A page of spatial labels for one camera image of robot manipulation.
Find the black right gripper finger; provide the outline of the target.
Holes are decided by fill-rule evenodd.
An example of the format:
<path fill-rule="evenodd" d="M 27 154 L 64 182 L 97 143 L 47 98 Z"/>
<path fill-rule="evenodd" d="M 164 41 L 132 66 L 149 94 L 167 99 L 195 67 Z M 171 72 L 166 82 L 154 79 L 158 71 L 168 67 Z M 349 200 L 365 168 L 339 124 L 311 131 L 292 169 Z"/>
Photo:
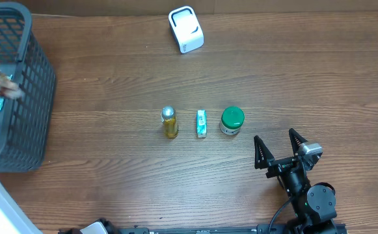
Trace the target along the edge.
<path fill-rule="evenodd" d="M 263 140 L 258 135 L 254 137 L 254 148 L 255 148 L 255 158 L 254 158 L 255 169 L 264 169 L 271 166 L 275 158 L 273 154 L 269 151 L 267 146 L 264 144 Z"/>
<path fill-rule="evenodd" d="M 305 139 L 298 132 L 296 132 L 294 128 L 289 129 L 289 137 L 294 155 L 298 153 L 299 147 L 302 143 L 308 142 L 307 139 Z"/>

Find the green lid white jar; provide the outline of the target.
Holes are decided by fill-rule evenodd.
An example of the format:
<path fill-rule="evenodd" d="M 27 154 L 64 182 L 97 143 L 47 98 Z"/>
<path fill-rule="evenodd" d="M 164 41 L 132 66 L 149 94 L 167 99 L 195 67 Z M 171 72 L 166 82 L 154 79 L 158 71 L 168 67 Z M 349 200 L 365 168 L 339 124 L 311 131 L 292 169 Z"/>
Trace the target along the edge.
<path fill-rule="evenodd" d="M 240 132 L 244 121 L 244 112 L 239 107 L 231 106 L 223 111 L 219 127 L 226 135 L 236 135 Z"/>

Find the teal white small packet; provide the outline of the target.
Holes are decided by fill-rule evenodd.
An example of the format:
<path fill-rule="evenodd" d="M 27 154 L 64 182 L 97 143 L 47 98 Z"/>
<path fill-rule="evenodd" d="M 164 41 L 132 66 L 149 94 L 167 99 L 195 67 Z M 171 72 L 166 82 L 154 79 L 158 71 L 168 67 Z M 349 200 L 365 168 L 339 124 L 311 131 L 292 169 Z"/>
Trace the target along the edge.
<path fill-rule="evenodd" d="M 196 133 L 198 138 L 206 138 L 207 136 L 207 119 L 204 109 L 197 110 L 196 113 Z"/>

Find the yellow bottle with silver cap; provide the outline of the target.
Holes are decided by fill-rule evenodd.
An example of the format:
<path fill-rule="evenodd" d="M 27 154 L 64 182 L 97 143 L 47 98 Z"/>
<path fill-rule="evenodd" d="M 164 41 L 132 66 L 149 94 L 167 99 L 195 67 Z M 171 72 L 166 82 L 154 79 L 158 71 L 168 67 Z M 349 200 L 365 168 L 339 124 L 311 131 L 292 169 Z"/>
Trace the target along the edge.
<path fill-rule="evenodd" d="M 170 105 L 163 107 L 161 111 L 161 121 L 164 134 L 167 138 L 176 138 L 178 135 L 178 124 L 176 112 Z"/>

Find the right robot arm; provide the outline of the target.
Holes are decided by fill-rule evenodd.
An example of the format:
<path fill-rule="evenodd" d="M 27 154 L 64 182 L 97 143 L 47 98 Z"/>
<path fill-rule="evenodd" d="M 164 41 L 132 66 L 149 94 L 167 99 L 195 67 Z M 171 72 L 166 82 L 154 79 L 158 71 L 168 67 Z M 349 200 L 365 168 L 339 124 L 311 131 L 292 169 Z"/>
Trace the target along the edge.
<path fill-rule="evenodd" d="M 270 233 L 281 211 L 292 205 L 295 218 L 289 220 L 283 233 L 338 233 L 334 223 L 336 191 L 328 183 L 310 184 L 311 171 L 323 154 L 322 146 L 303 138 L 296 130 L 289 130 L 293 156 L 276 160 L 259 136 L 254 137 L 254 167 L 266 169 L 266 177 L 275 177 L 286 191 L 288 201 L 273 215 L 267 232 Z"/>

